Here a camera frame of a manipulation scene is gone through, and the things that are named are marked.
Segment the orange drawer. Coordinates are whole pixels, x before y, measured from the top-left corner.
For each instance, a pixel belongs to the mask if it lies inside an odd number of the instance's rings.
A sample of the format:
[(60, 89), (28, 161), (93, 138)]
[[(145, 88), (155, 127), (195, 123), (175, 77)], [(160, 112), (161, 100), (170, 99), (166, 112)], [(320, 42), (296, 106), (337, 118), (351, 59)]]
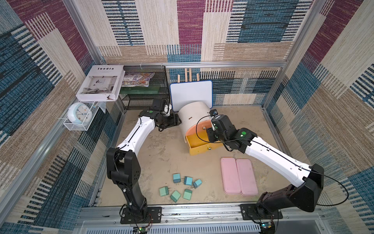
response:
[(196, 133), (198, 133), (198, 135), (200, 136), (201, 132), (206, 133), (206, 130), (211, 128), (211, 127), (212, 127), (212, 125), (211, 125), (210, 120), (200, 121), (198, 124), (195, 124), (194, 126), (190, 127), (187, 130), (185, 136), (194, 135)]

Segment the yellow drawer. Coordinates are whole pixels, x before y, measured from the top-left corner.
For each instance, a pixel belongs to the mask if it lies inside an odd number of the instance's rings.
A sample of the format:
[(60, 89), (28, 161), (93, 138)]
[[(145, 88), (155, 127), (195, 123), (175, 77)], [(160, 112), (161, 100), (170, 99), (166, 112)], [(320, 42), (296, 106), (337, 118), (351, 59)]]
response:
[(196, 133), (186, 136), (191, 156), (195, 156), (211, 150), (215, 150), (219, 147), (223, 147), (223, 144), (219, 141), (217, 143), (208, 143), (208, 135), (206, 130), (198, 132), (198, 135), (202, 140), (198, 138)]

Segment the white round drawer cabinet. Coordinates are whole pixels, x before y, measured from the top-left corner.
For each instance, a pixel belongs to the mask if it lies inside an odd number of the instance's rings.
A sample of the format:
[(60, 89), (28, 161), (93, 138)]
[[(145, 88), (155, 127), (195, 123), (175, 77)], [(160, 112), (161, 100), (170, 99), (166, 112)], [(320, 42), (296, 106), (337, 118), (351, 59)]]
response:
[(209, 112), (210, 108), (202, 101), (189, 103), (179, 110), (178, 116), (181, 121), (179, 128), (185, 142), (190, 135), (189, 130), (196, 126), (198, 120), (200, 120), (199, 124), (210, 120)]

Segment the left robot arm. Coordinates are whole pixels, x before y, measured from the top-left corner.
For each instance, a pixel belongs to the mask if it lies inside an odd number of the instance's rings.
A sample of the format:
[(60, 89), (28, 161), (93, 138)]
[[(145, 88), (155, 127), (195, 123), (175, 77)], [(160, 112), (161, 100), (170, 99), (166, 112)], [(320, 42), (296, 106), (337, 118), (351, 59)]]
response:
[(147, 200), (138, 183), (141, 175), (137, 158), (139, 150), (154, 128), (158, 127), (161, 132), (181, 123), (179, 116), (172, 110), (167, 113), (144, 110), (125, 140), (116, 148), (107, 151), (107, 177), (121, 189), (127, 201), (128, 211), (137, 219), (143, 220), (148, 216)]

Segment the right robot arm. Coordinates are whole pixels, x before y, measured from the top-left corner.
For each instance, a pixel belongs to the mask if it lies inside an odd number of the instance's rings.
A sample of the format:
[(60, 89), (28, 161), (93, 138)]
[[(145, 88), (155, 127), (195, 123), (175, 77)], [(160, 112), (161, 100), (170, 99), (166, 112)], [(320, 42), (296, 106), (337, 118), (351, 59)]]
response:
[(211, 128), (207, 130), (210, 142), (221, 142), (228, 151), (238, 150), (265, 163), (285, 177), (289, 182), (285, 188), (274, 192), (264, 192), (255, 205), (261, 218), (274, 212), (297, 207), (305, 212), (313, 212), (324, 186), (324, 169), (300, 162), (274, 148), (253, 131), (247, 128), (236, 129), (229, 117), (209, 113)]

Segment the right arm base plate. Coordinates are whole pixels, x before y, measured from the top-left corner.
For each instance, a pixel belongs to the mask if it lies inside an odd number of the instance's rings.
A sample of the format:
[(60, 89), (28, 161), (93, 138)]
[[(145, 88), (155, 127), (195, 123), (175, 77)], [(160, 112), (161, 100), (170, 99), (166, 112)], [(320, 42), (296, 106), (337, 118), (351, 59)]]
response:
[(239, 205), (243, 220), (283, 219), (281, 211), (269, 212), (265, 208), (258, 208), (255, 203)]

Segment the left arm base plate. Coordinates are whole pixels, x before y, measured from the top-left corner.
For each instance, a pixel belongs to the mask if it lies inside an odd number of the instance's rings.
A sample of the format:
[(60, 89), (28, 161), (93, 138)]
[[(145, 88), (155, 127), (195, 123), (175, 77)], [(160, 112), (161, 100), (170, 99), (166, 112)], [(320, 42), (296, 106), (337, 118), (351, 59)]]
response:
[(162, 207), (147, 207), (145, 211), (135, 211), (128, 206), (120, 209), (120, 224), (160, 223)]

